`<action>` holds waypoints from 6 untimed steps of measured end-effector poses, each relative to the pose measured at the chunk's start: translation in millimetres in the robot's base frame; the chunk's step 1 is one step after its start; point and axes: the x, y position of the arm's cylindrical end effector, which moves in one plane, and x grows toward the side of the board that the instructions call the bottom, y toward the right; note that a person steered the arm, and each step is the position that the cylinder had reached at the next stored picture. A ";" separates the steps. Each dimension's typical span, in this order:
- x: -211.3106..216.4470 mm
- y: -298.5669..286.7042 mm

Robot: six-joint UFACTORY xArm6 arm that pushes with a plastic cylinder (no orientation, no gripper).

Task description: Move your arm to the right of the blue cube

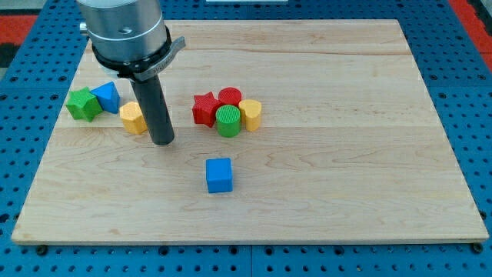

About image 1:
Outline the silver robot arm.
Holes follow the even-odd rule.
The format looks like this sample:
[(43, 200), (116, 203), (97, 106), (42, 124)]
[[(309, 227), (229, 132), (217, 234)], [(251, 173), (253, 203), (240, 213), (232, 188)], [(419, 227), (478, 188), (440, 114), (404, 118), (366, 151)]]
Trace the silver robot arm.
[(99, 55), (133, 62), (170, 41), (158, 0), (78, 0), (88, 36)]

